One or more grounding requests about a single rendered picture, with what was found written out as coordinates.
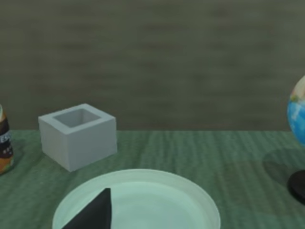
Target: wall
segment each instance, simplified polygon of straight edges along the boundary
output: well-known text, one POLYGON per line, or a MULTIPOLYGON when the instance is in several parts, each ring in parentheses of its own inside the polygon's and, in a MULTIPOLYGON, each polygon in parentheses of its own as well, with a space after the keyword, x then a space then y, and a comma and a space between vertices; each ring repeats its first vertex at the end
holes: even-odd
POLYGON ((89 103, 118 129, 288 130, 305 73, 297 0, 3 0, 0 103, 14 129, 89 103))

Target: plate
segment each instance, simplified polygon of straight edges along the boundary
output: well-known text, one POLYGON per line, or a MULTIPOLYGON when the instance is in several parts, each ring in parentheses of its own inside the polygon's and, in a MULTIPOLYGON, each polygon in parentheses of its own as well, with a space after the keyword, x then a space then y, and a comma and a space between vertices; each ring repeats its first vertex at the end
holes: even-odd
POLYGON ((52 229, 62 229, 104 188, 111 188, 111 229, 220 229, 212 198, 178 175, 152 169, 127 169, 93 178, 59 204, 52 229))

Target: green table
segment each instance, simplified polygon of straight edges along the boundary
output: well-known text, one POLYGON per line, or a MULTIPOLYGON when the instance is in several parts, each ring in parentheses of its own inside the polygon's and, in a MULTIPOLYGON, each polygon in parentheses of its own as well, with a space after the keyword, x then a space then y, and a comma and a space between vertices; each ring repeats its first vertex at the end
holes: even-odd
POLYGON ((60 201, 108 172, 151 168, 205 189, 222 229, 302 229, 305 206, 285 184, 305 168, 305 150, 290 132, 119 131, 119 152, 69 173, 41 151, 38 131, 13 131, 16 167, 0 176, 0 228, 50 229, 60 201))

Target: hollow gray cube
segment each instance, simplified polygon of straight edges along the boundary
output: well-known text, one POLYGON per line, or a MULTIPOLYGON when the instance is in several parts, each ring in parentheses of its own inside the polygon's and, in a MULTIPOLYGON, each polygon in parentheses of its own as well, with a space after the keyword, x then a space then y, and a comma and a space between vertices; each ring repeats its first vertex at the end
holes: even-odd
POLYGON ((42 151, 72 172, 117 152, 116 119, 88 104, 38 117, 42 151))

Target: bottle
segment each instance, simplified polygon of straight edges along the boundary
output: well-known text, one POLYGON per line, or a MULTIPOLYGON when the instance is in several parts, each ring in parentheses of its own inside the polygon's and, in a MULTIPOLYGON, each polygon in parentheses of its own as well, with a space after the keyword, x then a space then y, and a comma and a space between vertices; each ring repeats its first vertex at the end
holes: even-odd
POLYGON ((0 105, 0 174, 7 172, 14 164, 8 119, 0 105))

